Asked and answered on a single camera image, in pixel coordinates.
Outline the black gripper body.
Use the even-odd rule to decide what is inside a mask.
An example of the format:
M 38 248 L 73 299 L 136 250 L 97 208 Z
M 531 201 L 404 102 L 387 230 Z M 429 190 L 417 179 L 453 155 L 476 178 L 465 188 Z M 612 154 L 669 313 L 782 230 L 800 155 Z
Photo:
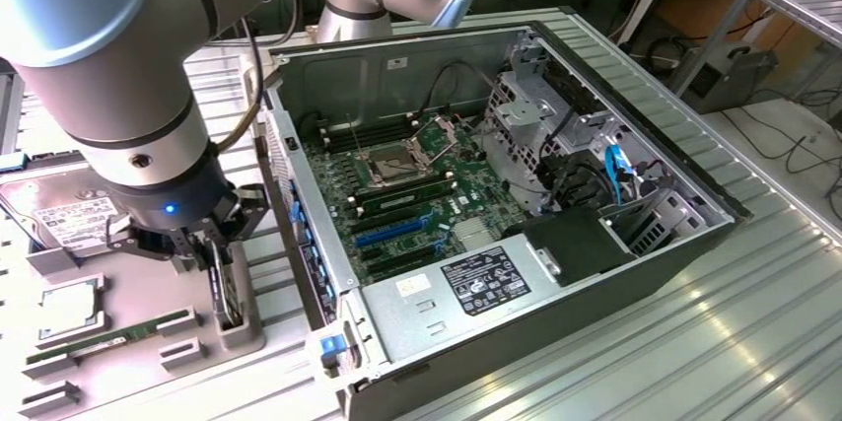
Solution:
M 218 162 L 217 146 L 210 144 L 197 162 L 177 177 L 148 185 L 106 183 L 112 196 L 136 222 L 165 233 L 182 230 L 208 237 L 208 217 L 220 212 L 220 203 L 237 195 L 264 195 L 259 183 L 236 187 L 226 179 Z

